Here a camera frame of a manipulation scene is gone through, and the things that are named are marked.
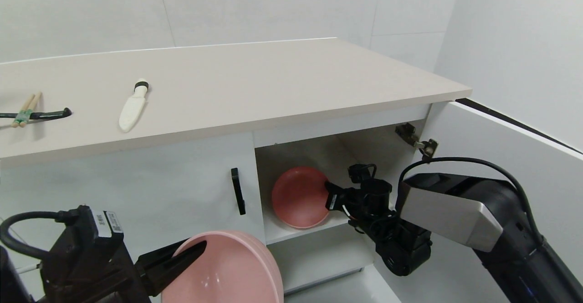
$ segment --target pink plate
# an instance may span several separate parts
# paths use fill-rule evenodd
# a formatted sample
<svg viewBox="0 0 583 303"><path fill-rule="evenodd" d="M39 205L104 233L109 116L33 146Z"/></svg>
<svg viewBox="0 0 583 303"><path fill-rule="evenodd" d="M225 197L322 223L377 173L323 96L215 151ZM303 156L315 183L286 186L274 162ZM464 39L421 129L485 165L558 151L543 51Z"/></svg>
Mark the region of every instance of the pink plate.
<svg viewBox="0 0 583 303"><path fill-rule="evenodd" d="M271 191L275 215L294 228L316 226L328 216L326 176L308 166L293 168L282 174Z"/></svg>
<svg viewBox="0 0 583 303"><path fill-rule="evenodd" d="M265 245L250 237L237 231L210 231L184 241L174 255L201 241L207 241L206 250L162 291L162 302L283 303L275 260L268 259L273 256Z"/></svg>

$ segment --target white knife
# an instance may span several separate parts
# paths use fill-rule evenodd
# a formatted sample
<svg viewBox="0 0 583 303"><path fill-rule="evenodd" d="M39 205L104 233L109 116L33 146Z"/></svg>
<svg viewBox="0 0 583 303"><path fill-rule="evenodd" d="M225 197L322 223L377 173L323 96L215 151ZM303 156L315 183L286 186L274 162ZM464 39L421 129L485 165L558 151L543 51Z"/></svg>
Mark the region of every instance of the white knife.
<svg viewBox="0 0 583 303"><path fill-rule="evenodd" d="M146 104L148 87L149 85L144 79L139 79L138 83L133 87L133 95L127 99L119 115L119 128L121 128L121 131L129 132L135 126L144 104Z"/></svg>

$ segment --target chopsticks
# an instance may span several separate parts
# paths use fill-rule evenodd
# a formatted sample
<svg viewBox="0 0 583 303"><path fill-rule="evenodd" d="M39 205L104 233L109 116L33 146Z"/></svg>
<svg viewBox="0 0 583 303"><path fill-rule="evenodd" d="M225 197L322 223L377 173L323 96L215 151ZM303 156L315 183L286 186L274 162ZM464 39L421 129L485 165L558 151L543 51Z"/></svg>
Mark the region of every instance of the chopsticks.
<svg viewBox="0 0 583 303"><path fill-rule="evenodd" d="M38 104L38 100L40 99L41 95L42 93L39 91L36 95L31 95L31 97L25 101L25 104L22 105L20 112L18 112L16 118L14 118L14 121L11 125L12 127L26 126L31 118L33 110L35 110L36 105Z"/></svg>

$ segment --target green tape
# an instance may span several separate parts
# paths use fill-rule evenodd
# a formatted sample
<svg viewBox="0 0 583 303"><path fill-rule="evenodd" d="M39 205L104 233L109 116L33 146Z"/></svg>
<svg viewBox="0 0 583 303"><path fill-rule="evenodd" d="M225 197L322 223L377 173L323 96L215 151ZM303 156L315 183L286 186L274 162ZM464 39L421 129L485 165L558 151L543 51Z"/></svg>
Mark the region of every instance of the green tape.
<svg viewBox="0 0 583 303"><path fill-rule="evenodd" d="M16 115L16 118L14 119L14 122L17 122L17 123L25 122L25 123L27 123L30 120L32 113L33 113L33 110L32 109L21 110L20 112L18 112L18 115Z"/></svg>

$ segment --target white countertop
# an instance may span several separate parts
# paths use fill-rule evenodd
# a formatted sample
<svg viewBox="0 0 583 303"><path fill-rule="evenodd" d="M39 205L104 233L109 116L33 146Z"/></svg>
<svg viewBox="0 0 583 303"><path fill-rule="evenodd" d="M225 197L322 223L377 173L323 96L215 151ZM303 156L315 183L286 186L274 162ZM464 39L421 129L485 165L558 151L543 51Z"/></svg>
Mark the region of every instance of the white countertop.
<svg viewBox="0 0 583 303"><path fill-rule="evenodd" d="M129 133L119 113L150 83ZM2 166L102 154L469 96L464 85L339 39L108 52L0 64L0 112L42 91L36 112L73 115L11 128Z"/></svg>

